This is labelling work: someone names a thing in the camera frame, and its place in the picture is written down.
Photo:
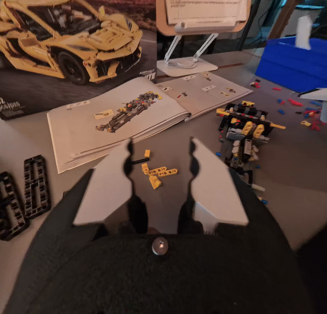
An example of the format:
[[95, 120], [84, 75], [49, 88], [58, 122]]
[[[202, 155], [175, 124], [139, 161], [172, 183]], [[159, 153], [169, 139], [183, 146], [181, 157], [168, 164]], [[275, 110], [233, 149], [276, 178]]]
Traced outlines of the wooden support post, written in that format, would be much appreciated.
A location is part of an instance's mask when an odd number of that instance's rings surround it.
[[267, 39], [278, 39], [284, 28], [288, 25], [289, 19], [294, 11], [295, 7], [303, 0], [287, 0], [283, 8], [281, 9], [276, 22], [274, 23]]

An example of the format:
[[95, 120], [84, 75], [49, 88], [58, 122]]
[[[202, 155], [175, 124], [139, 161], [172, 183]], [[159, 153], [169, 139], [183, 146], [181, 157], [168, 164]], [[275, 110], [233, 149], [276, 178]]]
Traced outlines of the building instruction book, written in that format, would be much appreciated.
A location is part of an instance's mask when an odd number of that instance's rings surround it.
[[47, 113], [58, 173], [108, 155], [127, 139], [147, 139], [253, 93], [210, 72], [154, 84], [132, 79], [90, 100]]

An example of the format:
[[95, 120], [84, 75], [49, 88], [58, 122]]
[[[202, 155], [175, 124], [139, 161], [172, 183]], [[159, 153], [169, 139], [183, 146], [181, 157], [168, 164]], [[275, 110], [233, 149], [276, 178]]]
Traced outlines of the toy brick car chassis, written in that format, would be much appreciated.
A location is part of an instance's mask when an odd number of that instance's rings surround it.
[[259, 160], [258, 146], [268, 143], [268, 135], [274, 129], [286, 127], [268, 120], [267, 111], [258, 110], [255, 103], [248, 101], [227, 103], [216, 109], [216, 115], [222, 118], [219, 126], [222, 148], [216, 155], [252, 190], [265, 192], [265, 188], [253, 182], [254, 169], [259, 168], [255, 163]]

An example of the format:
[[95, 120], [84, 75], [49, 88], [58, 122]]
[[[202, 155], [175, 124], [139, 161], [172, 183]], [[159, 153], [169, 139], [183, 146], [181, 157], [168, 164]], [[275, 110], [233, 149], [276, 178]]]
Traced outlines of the dark dotted panel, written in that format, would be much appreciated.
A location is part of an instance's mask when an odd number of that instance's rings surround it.
[[296, 251], [303, 281], [314, 311], [327, 313], [327, 226]]

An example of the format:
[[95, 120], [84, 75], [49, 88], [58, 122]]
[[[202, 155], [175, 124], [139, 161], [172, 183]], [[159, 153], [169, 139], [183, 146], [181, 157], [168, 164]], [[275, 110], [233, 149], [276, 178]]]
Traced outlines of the scattered yellow toy beams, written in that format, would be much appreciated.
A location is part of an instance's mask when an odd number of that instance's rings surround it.
[[153, 189], [157, 189], [161, 185], [159, 178], [173, 176], [178, 173], [177, 169], [167, 169], [166, 167], [150, 170], [146, 163], [142, 164], [141, 167], [142, 172], [149, 177], [149, 181]]

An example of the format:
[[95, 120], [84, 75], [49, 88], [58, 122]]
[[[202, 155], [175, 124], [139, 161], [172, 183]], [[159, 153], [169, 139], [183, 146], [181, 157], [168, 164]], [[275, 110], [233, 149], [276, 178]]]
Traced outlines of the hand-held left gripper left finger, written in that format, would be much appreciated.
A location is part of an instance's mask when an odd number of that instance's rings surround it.
[[125, 173], [124, 165], [130, 159], [132, 150], [132, 140], [124, 140], [94, 167], [74, 225], [103, 223], [131, 198], [133, 183], [130, 173]]

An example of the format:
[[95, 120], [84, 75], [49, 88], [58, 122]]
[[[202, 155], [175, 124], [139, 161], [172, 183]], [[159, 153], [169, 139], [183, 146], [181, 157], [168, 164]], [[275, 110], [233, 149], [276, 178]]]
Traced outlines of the white paper sheet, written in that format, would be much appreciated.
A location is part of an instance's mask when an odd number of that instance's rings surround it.
[[302, 16], [297, 21], [295, 46], [297, 48], [310, 50], [310, 35], [312, 20], [309, 15]]

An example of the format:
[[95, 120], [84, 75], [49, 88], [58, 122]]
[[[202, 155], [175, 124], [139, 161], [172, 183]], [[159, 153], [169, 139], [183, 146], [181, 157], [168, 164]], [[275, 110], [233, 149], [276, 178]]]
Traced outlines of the blue plastic bin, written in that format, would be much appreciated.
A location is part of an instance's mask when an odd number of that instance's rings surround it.
[[310, 50], [295, 46], [296, 37], [268, 40], [255, 75], [302, 93], [327, 87], [327, 41], [311, 38]]

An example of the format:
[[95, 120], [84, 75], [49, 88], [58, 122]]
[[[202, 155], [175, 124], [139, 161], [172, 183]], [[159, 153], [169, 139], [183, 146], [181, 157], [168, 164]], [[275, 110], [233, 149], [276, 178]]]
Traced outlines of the pile of red blue pins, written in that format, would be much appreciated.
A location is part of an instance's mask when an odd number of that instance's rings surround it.
[[303, 116], [302, 121], [306, 120], [312, 123], [310, 127], [306, 127], [306, 128], [309, 128], [313, 131], [320, 131], [323, 127], [326, 127], [327, 124], [326, 100], [301, 99], [297, 96], [297, 99], [289, 98], [287, 102], [292, 106], [304, 108], [301, 111], [297, 111], [296, 114]]

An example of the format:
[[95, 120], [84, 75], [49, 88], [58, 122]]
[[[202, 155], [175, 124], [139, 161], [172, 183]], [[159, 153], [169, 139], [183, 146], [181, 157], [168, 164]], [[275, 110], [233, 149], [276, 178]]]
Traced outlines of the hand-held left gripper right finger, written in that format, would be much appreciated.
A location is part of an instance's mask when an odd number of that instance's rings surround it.
[[220, 223], [247, 226], [248, 217], [227, 165], [198, 138], [191, 158], [198, 164], [198, 173], [190, 183], [195, 201], [191, 217], [202, 224], [203, 230], [215, 230]]

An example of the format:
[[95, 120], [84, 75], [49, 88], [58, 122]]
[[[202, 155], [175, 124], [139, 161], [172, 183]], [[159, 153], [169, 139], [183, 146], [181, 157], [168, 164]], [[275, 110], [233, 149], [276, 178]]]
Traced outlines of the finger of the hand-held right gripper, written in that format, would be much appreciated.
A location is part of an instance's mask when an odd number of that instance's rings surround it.
[[327, 88], [316, 88], [314, 90], [302, 92], [298, 94], [301, 99], [311, 100], [327, 100]]

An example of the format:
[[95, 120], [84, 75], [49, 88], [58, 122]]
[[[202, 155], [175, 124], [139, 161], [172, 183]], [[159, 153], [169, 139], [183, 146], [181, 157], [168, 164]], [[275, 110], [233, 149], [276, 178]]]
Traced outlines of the dark toy set box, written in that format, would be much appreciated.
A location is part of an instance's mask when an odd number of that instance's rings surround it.
[[156, 0], [1, 0], [1, 119], [154, 80]]

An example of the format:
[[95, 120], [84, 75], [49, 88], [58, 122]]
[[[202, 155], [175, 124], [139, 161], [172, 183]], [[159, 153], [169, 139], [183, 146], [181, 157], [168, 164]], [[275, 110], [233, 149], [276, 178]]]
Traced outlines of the black toy frame piece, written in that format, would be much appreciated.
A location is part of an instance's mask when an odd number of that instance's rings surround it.
[[29, 227], [24, 206], [13, 176], [0, 173], [0, 239], [9, 241]]
[[42, 155], [24, 161], [24, 212], [32, 220], [51, 209], [46, 161]]

